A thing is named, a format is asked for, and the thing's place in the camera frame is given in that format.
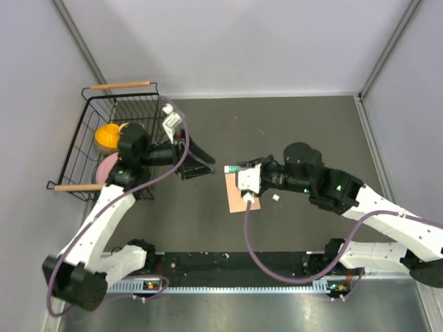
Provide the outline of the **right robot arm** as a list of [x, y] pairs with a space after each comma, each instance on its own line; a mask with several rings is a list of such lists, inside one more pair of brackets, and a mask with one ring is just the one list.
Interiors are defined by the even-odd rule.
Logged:
[[284, 277], [267, 268], [251, 244], [248, 253], [266, 275], [286, 284], [305, 284], [343, 269], [386, 269], [406, 273], [415, 281], [442, 287], [442, 224], [420, 218], [377, 194], [368, 184], [343, 170], [326, 167], [322, 154], [304, 142], [283, 151], [283, 164], [272, 155], [240, 162], [235, 186], [251, 210], [268, 189], [306, 194], [317, 208], [356, 221], [343, 241], [330, 241], [324, 269], [308, 277]]

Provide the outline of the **white green glue stick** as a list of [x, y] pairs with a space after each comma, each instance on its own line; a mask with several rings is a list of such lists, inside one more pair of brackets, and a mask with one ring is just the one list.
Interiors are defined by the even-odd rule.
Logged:
[[224, 173], [225, 174], [233, 174], [237, 170], [239, 170], [241, 167], [239, 165], [225, 165], [224, 166]]

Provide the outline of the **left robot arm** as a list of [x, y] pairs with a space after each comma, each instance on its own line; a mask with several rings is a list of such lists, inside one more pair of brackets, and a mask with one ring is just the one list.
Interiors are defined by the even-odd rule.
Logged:
[[56, 298], [94, 311], [106, 292], [131, 273], [152, 273], [157, 265], [152, 244], [131, 240], [116, 254], [103, 257], [105, 246], [141, 191], [173, 174], [182, 179], [211, 175], [214, 164], [215, 159], [193, 141], [187, 127], [173, 132], [165, 142], [152, 142], [142, 124], [123, 126], [117, 161], [94, 208], [62, 251], [47, 256], [42, 264], [47, 309], [52, 309]]

